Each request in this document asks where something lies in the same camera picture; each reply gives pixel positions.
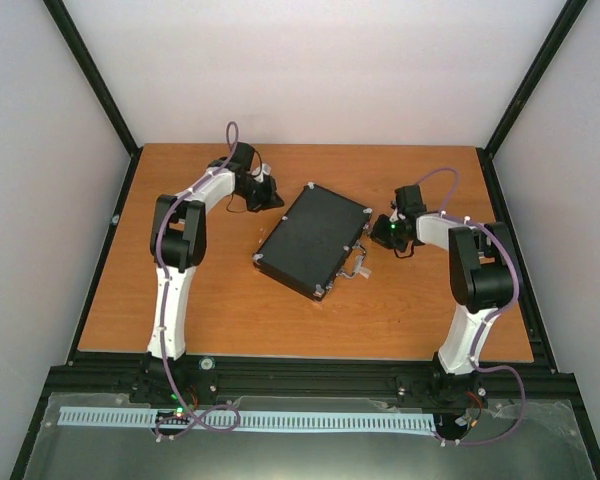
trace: wooden table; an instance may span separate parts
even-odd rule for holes
[[[448,211],[492,221],[482,173],[470,147],[257,145],[271,165],[286,207],[257,214],[229,213],[228,199],[207,217],[208,248],[187,310],[189,353],[320,358],[428,360],[444,342],[454,312],[447,253],[419,247],[411,259],[363,239],[369,279],[339,278],[315,303],[258,272],[253,252],[310,181],[390,211],[393,190],[434,168],[461,172]],[[102,279],[82,335],[82,351],[144,352],[153,325],[156,271],[149,254],[155,200],[183,190],[226,146],[147,145],[140,159]],[[423,183],[435,209],[452,184],[441,173]],[[233,209],[242,209],[236,197]],[[500,318],[483,360],[532,361],[519,309]]]

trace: robotic arm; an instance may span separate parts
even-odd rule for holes
[[[393,214],[378,218],[371,238],[394,251],[404,252],[411,243],[412,249],[430,244],[449,252],[451,292],[456,309],[447,339],[434,362],[446,374],[470,374],[497,319],[493,313],[512,298],[513,279],[509,269],[489,238],[466,224],[468,219],[426,213],[418,185],[397,189],[392,206]],[[500,222],[485,227],[505,247],[510,258],[515,259],[507,227]],[[519,270],[515,260],[514,267]]]
[[[210,180],[200,188],[190,189],[191,194],[183,201],[169,219],[169,225],[161,242],[162,259],[166,272],[156,265],[158,296],[151,340],[147,348],[154,358],[162,358],[160,332],[164,329],[166,356],[177,360],[185,353],[184,324],[191,281],[204,259],[207,249],[206,215],[224,197],[237,194],[246,200],[247,210],[258,212],[281,207],[284,201],[276,193],[276,182],[271,168],[262,164],[253,172],[251,164],[255,149],[246,143],[238,143],[231,161],[220,171],[223,159],[211,162],[205,175]],[[156,202],[151,231],[150,250],[156,258],[157,238],[165,215],[178,195],[161,195]],[[183,224],[182,228],[172,226]],[[166,275],[169,275],[169,294],[163,306],[166,292]]]

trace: black frame bar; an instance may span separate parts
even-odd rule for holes
[[[129,168],[114,210],[114,218],[119,218],[131,188],[142,149],[138,148],[133,140],[62,0],[44,0],[44,3],[130,155]],[[496,219],[507,224],[513,234],[514,248],[520,261],[525,284],[520,297],[520,306],[534,361],[531,364],[516,364],[515,367],[525,381],[525,390],[529,398],[565,399],[571,402],[594,472],[597,478],[600,479],[600,450],[591,423],[584,408],[575,377],[572,374],[557,372],[547,333],[533,295],[528,272],[515,238],[511,217],[493,165],[493,158],[498,148],[502,145],[526,101],[585,4],[586,0],[567,0],[494,131],[491,140],[486,148],[477,148],[476,153]],[[112,219],[89,287],[67,363],[50,369],[13,469],[12,480],[24,477],[27,462],[40,428],[40,422],[48,398],[52,393],[130,393],[131,398],[135,397],[138,401],[140,401],[140,397],[144,401],[154,404],[164,401],[160,394],[151,391],[151,387],[143,385],[143,377],[140,371],[142,354],[87,353],[77,350],[113,242],[116,227],[117,221]],[[195,355],[183,357],[184,368],[192,372],[198,372],[201,386],[199,391],[207,392],[200,395],[202,401],[224,402],[243,395],[364,396],[386,401],[400,407],[417,407],[432,413],[449,411],[449,408],[440,408],[428,400],[398,394],[401,378],[428,378],[431,362],[220,357],[216,359],[216,366],[212,372],[200,373],[199,360],[200,357]],[[519,398],[517,383],[513,377],[507,374],[485,376],[483,384],[492,398]],[[208,388],[209,385],[216,387],[213,391],[217,393],[209,393],[211,391]]]

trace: white wall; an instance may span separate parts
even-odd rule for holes
[[[65,361],[127,158],[43,3],[0,0],[0,479]]]
[[[589,2],[497,171],[560,369],[600,443],[600,0]]]
[[[484,146],[564,0],[67,0],[138,141]]]

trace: gray floor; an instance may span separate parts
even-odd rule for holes
[[[56,397],[50,406],[26,478],[594,478],[575,418],[564,402],[533,402],[518,432],[502,442],[441,448],[434,438],[400,434],[195,431],[175,442],[156,443],[149,430],[53,426],[61,404],[110,405],[77,398]],[[296,410],[298,401],[291,403]],[[491,405],[467,440],[490,438],[511,425],[516,407],[496,401]]]

